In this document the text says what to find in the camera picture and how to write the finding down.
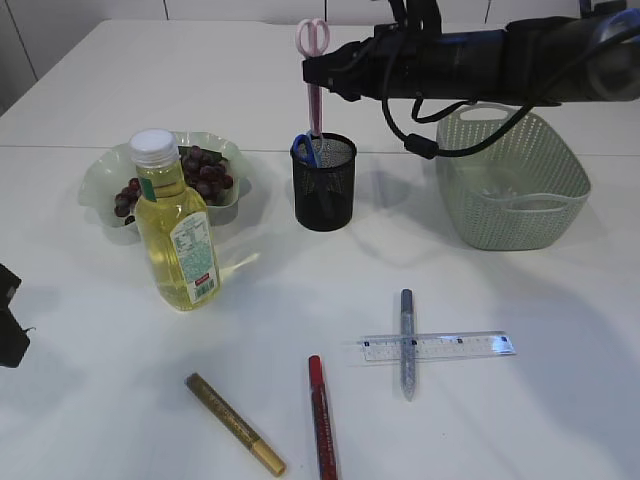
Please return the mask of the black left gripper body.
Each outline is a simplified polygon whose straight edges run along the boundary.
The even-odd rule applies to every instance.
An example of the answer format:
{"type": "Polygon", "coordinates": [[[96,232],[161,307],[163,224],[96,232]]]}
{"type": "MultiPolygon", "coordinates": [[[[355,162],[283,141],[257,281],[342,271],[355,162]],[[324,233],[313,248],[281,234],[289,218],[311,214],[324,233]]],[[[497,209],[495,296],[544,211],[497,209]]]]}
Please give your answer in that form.
{"type": "Polygon", "coordinates": [[[21,283],[17,275],[1,265],[1,366],[5,368],[17,368],[31,344],[28,329],[21,327],[10,310],[21,283]]]}

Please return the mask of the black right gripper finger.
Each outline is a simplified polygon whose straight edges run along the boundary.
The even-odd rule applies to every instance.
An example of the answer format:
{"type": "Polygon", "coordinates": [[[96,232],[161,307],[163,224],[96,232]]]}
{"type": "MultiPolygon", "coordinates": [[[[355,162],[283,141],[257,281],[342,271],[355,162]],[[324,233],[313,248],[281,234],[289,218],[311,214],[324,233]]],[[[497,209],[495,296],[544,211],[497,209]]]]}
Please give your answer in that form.
{"type": "Polygon", "coordinates": [[[352,65],[357,54],[356,47],[342,47],[329,54],[310,57],[302,62],[303,80],[344,100],[359,100],[360,93],[354,83],[356,67],[352,65]]]}

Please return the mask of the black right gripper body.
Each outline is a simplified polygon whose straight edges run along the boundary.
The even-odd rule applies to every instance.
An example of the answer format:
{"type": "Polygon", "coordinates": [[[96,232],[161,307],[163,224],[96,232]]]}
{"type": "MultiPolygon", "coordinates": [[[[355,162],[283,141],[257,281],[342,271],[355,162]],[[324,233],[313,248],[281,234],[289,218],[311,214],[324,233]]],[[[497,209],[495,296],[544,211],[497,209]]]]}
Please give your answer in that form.
{"type": "MultiPolygon", "coordinates": [[[[409,36],[394,63],[389,96],[401,99],[480,100],[523,105],[587,47],[571,45],[577,19],[547,17],[510,22],[503,29],[409,36]]],[[[383,77],[400,32],[391,30],[347,71],[344,99],[381,100],[383,77]]],[[[537,105],[590,101],[585,67],[554,85],[537,105]]]]}

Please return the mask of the blue grey right robot arm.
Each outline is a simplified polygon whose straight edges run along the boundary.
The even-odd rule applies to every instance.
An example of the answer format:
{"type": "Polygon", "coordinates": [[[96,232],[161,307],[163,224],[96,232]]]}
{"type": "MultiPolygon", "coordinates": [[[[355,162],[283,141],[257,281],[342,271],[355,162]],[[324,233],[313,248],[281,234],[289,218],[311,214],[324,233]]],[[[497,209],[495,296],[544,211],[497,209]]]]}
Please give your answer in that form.
{"type": "Polygon", "coordinates": [[[393,99],[523,105],[556,74],[561,79],[538,105],[631,101],[639,96],[639,39],[603,44],[638,24],[638,10],[627,9],[441,35],[378,25],[363,41],[304,61],[302,75],[306,83],[350,102],[387,93],[393,99]]]}

